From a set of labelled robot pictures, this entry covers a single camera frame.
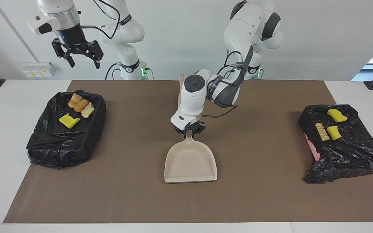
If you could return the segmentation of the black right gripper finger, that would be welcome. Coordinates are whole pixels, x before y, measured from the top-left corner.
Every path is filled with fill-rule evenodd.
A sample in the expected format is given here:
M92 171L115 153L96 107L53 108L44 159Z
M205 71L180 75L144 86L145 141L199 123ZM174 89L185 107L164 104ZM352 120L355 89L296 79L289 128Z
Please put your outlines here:
M86 43L87 48L85 49L85 56L92 59L96 69L100 68L100 61L104 56L104 53L101 49L98 41L92 41Z
M69 63L70 67L71 68L74 68L75 66L75 62L74 62L74 59L71 57L71 49L70 48L67 48L66 49L66 52L63 50L63 44L60 42L59 39L54 39L52 42L51 42L52 46L53 46L53 49L56 53L56 56L58 56L59 58L63 58L65 60L67 60L67 62Z

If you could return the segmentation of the beige plastic dustpan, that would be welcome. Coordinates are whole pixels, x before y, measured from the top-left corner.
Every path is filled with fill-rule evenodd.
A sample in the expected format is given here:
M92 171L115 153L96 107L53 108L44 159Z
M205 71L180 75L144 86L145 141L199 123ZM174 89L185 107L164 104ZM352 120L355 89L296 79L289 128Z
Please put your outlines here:
M188 130L184 141L173 145L164 165L164 181L171 183L212 182L218 179L216 159L204 143L193 139Z

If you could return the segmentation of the beige brush with black bristles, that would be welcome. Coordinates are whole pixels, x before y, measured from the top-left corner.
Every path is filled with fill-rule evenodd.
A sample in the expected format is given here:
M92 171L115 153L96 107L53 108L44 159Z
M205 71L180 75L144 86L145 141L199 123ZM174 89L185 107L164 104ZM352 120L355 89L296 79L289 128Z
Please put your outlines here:
M179 75L178 108L179 108L180 105L181 105L181 94L182 94L182 86L183 86L184 80L185 80L185 75L181 73L181 74Z

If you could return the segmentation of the orange striped bread piece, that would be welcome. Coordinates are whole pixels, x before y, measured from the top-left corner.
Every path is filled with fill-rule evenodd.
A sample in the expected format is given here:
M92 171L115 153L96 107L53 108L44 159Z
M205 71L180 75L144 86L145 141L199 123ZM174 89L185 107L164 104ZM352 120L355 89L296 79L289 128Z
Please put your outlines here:
M77 105L77 103L80 102L81 100L83 100L83 98L80 95L73 93L73 95L71 96L71 99L68 102L68 107L74 108L75 105Z

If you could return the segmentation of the brown bread bun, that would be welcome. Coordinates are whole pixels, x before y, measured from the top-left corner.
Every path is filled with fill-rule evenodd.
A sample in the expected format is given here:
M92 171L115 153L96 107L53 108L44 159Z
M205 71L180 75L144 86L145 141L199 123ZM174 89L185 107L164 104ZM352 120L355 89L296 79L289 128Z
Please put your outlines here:
M73 108L75 112L81 113L86 106L89 105L89 101L87 99L82 99L79 102L77 102Z

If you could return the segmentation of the notched yellow sponge piece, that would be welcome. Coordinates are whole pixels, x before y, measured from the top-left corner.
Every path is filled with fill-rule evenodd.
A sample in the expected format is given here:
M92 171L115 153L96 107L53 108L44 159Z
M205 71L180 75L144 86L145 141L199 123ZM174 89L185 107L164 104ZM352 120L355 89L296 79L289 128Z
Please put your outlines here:
M79 117L73 118L69 113L67 113L59 118L58 121L68 129L72 129L80 121L80 119L81 118Z

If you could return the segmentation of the pale ridged bread chunk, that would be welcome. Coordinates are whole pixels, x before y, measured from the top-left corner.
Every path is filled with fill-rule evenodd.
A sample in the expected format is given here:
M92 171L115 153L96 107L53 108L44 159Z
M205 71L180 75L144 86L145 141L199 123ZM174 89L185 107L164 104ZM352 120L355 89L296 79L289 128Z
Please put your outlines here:
M317 129L317 132L321 138L321 141L326 141L326 140L330 140L330 137L329 135L327 134L327 131L325 130L323 124L321 123L316 123L315 124L315 127Z

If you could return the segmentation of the yellow sponge with green layer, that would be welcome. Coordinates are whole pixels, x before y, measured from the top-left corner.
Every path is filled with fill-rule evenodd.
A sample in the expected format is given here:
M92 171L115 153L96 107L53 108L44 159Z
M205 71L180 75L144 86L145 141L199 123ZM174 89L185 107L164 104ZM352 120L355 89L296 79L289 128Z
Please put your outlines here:
M342 137L342 135L340 134L338 130L338 126L329 126L326 128L326 130L332 140L337 140Z

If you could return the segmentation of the black plastic bin bag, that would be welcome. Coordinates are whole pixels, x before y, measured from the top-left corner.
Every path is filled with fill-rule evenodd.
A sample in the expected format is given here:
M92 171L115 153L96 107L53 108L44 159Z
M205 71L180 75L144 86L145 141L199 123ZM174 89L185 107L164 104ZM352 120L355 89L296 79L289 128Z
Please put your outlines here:
M88 161L101 140L106 122L106 103L98 94L83 90L76 94L94 105L95 111L89 118L68 107L72 92L59 92L48 102L40 115L26 146L31 164L47 168L63 169ZM69 113L81 118L68 129L58 120Z

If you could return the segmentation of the pink bin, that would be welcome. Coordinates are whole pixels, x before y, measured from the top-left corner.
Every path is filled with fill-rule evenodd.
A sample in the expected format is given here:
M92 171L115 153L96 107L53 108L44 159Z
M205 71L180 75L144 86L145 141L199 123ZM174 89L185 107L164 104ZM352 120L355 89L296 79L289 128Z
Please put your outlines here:
M313 158L315 161L319 161L320 160L320 153L317 152L317 149L316 147L314 146L314 144L308 139L308 136L306 134L304 134L305 136L305 139L306 141L308 142L308 145L309 145L309 148L312 152L312 155L313 155Z

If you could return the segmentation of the black bin bag over pink bin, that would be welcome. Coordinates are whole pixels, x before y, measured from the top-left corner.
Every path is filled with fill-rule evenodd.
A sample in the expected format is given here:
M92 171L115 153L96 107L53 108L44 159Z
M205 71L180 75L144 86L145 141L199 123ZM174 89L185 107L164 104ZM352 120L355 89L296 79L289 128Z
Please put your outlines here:
M327 110L333 108L342 112L348 120L334 122L327 115ZM338 126L342 137L332 140L329 136L330 140L321 141L316 123L323 124L326 132L327 127ZM320 153L320 160L313 162L304 177L305 182L317 184L373 174L373 137L351 105L305 106L299 117L299 126Z

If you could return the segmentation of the brown table mat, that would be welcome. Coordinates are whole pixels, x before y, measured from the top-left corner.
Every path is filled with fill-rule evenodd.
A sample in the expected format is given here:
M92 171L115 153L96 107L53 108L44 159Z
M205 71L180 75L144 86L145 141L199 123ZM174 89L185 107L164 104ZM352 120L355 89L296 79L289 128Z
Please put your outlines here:
M72 81L106 102L92 158L56 170L30 165L5 223L373 221L373 174L307 184L313 157L298 119L333 104L323 81L245 81L238 108L206 118L215 182L166 184L168 150L183 137L170 117L178 81Z

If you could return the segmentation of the white wall power socket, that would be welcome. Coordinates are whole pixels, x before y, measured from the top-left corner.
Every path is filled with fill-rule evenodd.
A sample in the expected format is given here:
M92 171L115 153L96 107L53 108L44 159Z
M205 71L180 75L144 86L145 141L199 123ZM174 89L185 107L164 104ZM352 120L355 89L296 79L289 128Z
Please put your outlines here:
M22 62L22 72L27 78L53 78L57 71L51 62Z

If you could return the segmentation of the grey wall conduit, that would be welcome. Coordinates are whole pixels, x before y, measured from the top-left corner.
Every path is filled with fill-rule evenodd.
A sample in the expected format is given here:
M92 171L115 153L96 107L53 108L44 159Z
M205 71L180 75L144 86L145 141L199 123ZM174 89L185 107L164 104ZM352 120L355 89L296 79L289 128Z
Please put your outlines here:
M0 7L0 15L5 20L9 28L12 30L12 32L15 34L15 36L18 38L18 40L21 42L21 44L24 46L26 51L30 54L34 62L40 62L40 60L37 58L37 56L34 54L34 52L31 50L31 48L28 46L26 41L22 38L21 34L17 31L15 26L12 24L10 19L7 17L6 13L3 12L2 8Z

